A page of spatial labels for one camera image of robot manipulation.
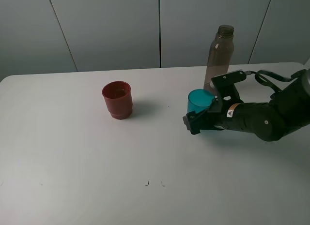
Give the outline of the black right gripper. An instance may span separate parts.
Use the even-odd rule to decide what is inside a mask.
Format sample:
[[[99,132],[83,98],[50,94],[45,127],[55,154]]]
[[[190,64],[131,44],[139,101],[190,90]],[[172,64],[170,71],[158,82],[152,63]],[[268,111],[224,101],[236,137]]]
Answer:
[[[208,130],[207,113],[214,126],[223,130],[249,132],[249,104],[235,103],[223,113],[210,113],[203,110],[199,113],[191,111],[183,116],[183,122],[188,131]]]

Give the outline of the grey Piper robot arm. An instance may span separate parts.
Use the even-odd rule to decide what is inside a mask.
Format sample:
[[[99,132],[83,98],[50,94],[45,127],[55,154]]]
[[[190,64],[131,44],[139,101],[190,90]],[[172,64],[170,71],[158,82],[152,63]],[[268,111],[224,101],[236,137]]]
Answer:
[[[255,80],[274,93],[268,103],[245,103],[235,84],[253,74]],[[283,77],[267,70],[234,71],[211,79],[217,91],[208,109],[183,117],[191,134],[202,130],[232,130],[255,134],[264,141],[282,137],[310,123],[310,72],[303,69]]]

